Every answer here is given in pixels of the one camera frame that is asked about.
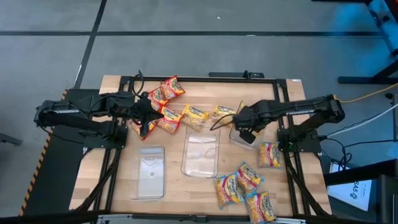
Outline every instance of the clear plastic container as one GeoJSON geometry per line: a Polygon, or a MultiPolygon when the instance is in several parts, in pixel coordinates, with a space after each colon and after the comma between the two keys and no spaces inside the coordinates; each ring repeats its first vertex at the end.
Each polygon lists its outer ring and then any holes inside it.
{"type": "MultiPolygon", "coordinates": [[[[241,103],[239,104],[238,113],[241,111],[243,106],[245,106],[245,104],[243,101],[241,101],[241,103]]],[[[240,134],[239,131],[235,130],[235,127],[233,126],[231,128],[231,131],[229,132],[229,139],[232,143],[237,144],[242,147],[245,147],[246,149],[258,150],[258,149],[260,149],[261,143],[266,141],[264,138],[264,133],[265,133],[264,130],[265,129],[266,128],[261,130],[259,133],[256,133],[255,131],[253,131],[252,134],[254,134],[256,136],[256,139],[251,144],[249,144],[239,136],[239,134],[240,134]]]]}
{"type": "Polygon", "coordinates": [[[158,199],[165,192],[165,154],[162,146],[133,149],[130,173],[130,199],[158,199]]]}
{"type": "Polygon", "coordinates": [[[213,178],[218,173],[220,130],[197,131],[187,126],[181,172],[191,177],[213,178]]]}

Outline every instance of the black floor stripe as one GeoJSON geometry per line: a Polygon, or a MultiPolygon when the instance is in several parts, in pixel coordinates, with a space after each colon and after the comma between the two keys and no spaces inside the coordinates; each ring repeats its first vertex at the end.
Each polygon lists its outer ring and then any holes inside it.
{"type": "Polygon", "coordinates": [[[87,43],[87,47],[86,47],[86,50],[85,50],[85,54],[83,55],[83,59],[81,60],[80,69],[79,69],[79,72],[77,74],[77,77],[76,77],[76,80],[75,80],[75,84],[73,86],[74,89],[79,89],[80,86],[81,86],[81,83],[83,81],[83,77],[84,77],[85,72],[86,72],[88,59],[90,59],[91,50],[93,50],[94,41],[95,41],[95,36],[91,36],[88,39],[88,43],[87,43]]]}
{"type": "Polygon", "coordinates": [[[380,37],[368,31],[0,31],[0,36],[288,36],[288,37],[380,37]]]}
{"type": "Polygon", "coordinates": [[[380,37],[380,32],[307,32],[307,31],[99,31],[96,36],[293,36],[293,37],[380,37]]]}
{"type": "Polygon", "coordinates": [[[83,55],[83,59],[81,60],[80,69],[77,74],[75,84],[73,85],[73,88],[75,88],[75,89],[76,88],[79,89],[81,87],[81,82],[83,81],[83,77],[86,72],[88,60],[90,59],[91,50],[93,50],[93,46],[94,46],[94,41],[95,41],[95,37],[96,37],[96,35],[94,35],[94,34],[97,33],[98,28],[100,27],[102,16],[104,14],[105,6],[106,6],[106,1],[107,0],[102,0],[101,5],[99,6],[97,17],[94,22],[93,30],[91,31],[90,38],[88,39],[85,54],[83,55]]]}
{"type": "Polygon", "coordinates": [[[91,35],[91,31],[24,31],[7,30],[0,31],[0,36],[86,36],[91,35]]]}

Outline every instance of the wooden table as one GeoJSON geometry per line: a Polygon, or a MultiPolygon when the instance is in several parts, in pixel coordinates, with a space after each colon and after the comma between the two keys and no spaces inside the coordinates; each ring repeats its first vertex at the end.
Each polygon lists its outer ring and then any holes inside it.
{"type": "MultiPolygon", "coordinates": [[[[120,78],[120,76],[115,75],[104,76],[100,93],[117,91],[120,78]]],[[[145,82],[144,90],[151,91],[159,85],[159,82],[145,82]]],[[[191,104],[204,111],[213,111],[217,104],[236,109],[241,100],[251,104],[261,99],[274,99],[272,85],[266,83],[181,82],[181,85],[186,93],[167,105],[168,108],[178,113],[182,112],[186,104],[191,104]]],[[[305,99],[300,80],[287,80],[287,86],[290,101],[305,99]]],[[[281,89],[279,94],[280,98],[283,99],[281,89]]],[[[294,122],[299,124],[307,118],[308,115],[294,116],[294,122]]],[[[264,131],[266,140],[277,141],[276,129],[278,126],[277,122],[267,126],[264,131]]],[[[246,161],[249,166],[257,170],[266,179],[265,183],[260,185],[258,192],[269,191],[274,213],[277,216],[291,216],[292,208],[285,168],[258,168],[258,151],[250,151],[232,144],[229,141],[228,134],[229,128],[221,128],[218,176],[236,171],[242,161],[246,161]]],[[[218,208],[213,179],[187,177],[181,173],[184,139],[184,124],[173,135],[156,127],[144,141],[141,141],[130,128],[126,147],[121,153],[111,211],[118,213],[248,215],[244,203],[230,205],[222,210],[218,208]],[[132,151],[136,146],[153,144],[159,144],[165,148],[165,195],[160,200],[131,200],[129,196],[132,151]]],[[[104,149],[93,149],[81,161],[70,208],[79,206],[98,183],[103,156],[104,149]]],[[[300,156],[307,188],[322,208],[331,213],[319,159],[312,153],[300,153],[300,156]]],[[[303,213],[301,194],[297,186],[295,186],[295,189],[298,209],[300,213],[303,213]]],[[[106,185],[100,208],[104,208],[107,191],[108,186],[106,185]]]]}

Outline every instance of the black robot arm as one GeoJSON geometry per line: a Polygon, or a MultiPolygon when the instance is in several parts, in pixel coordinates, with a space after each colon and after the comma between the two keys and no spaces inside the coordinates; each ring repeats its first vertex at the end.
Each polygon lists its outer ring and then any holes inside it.
{"type": "Polygon", "coordinates": [[[307,133],[317,129],[324,123],[339,123],[344,119],[345,113],[338,100],[333,95],[318,97],[311,100],[292,101],[280,103],[275,100],[260,100],[251,106],[244,106],[240,112],[233,116],[233,123],[240,137],[248,143],[255,140],[253,131],[259,132],[269,123],[277,121],[287,115],[310,114],[309,119],[300,125],[293,125],[289,129],[280,129],[279,141],[296,142],[304,139],[307,133]]]}
{"type": "Polygon", "coordinates": [[[36,108],[34,122],[37,126],[65,125],[84,129],[80,131],[85,137],[87,147],[120,148],[126,142],[128,128],[118,125],[118,121],[97,122],[90,116],[113,116],[115,118],[132,119],[141,125],[140,135],[145,136],[148,131],[148,122],[162,118],[163,115],[154,110],[148,99],[148,92],[143,92],[138,101],[137,95],[119,91],[92,95],[79,101],[50,101],[46,100],[36,108]],[[83,114],[84,118],[75,116],[83,114]]]}

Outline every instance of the ramen noodle package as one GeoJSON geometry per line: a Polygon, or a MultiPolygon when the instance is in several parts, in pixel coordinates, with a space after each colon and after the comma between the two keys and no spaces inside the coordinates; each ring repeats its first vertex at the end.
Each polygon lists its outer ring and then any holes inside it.
{"type": "Polygon", "coordinates": [[[260,167],[282,168],[278,150],[278,143],[263,142],[260,145],[260,167]]]}
{"type": "MultiPolygon", "coordinates": [[[[235,110],[232,110],[231,108],[227,108],[225,106],[220,106],[216,105],[216,109],[213,112],[213,115],[211,115],[211,120],[213,122],[218,121],[220,118],[227,114],[236,114],[235,110]]],[[[227,116],[223,118],[220,123],[227,124],[232,121],[232,116],[227,116]]]]}
{"type": "Polygon", "coordinates": [[[154,128],[155,128],[155,125],[152,123],[152,122],[149,122],[148,123],[148,128],[149,128],[149,131],[148,131],[148,134],[146,134],[144,137],[142,137],[141,135],[140,135],[140,127],[141,127],[141,125],[138,125],[138,124],[136,124],[136,123],[134,123],[132,120],[130,120],[130,126],[136,131],[136,133],[138,134],[138,137],[141,139],[141,140],[144,140],[146,137],[148,137],[148,135],[154,130],[154,128]]]}
{"type": "Polygon", "coordinates": [[[160,82],[160,88],[166,100],[176,98],[178,95],[185,93],[184,89],[177,81],[177,76],[173,76],[164,82],[160,82]]]}
{"type": "Polygon", "coordinates": [[[243,198],[236,187],[236,173],[215,178],[214,184],[216,185],[218,206],[220,206],[220,209],[233,203],[243,202],[243,198]]]}
{"type": "Polygon", "coordinates": [[[196,130],[202,130],[207,118],[209,117],[208,112],[203,112],[199,109],[194,108],[191,105],[185,106],[182,111],[182,122],[193,127],[196,130]]]}
{"type": "Polygon", "coordinates": [[[240,187],[242,187],[248,197],[256,193],[264,178],[259,175],[254,169],[250,168],[245,162],[242,163],[237,171],[236,180],[240,187]]]}
{"type": "Polygon", "coordinates": [[[245,195],[245,201],[249,211],[250,223],[260,224],[276,219],[272,211],[268,192],[255,194],[253,197],[245,195]]]}
{"type": "Polygon", "coordinates": [[[157,125],[173,134],[180,126],[182,115],[166,107],[163,107],[160,112],[164,117],[157,120],[157,125]]]}
{"type": "Polygon", "coordinates": [[[166,100],[162,90],[159,88],[152,90],[148,93],[148,99],[154,110],[160,111],[169,101],[166,100]]]}

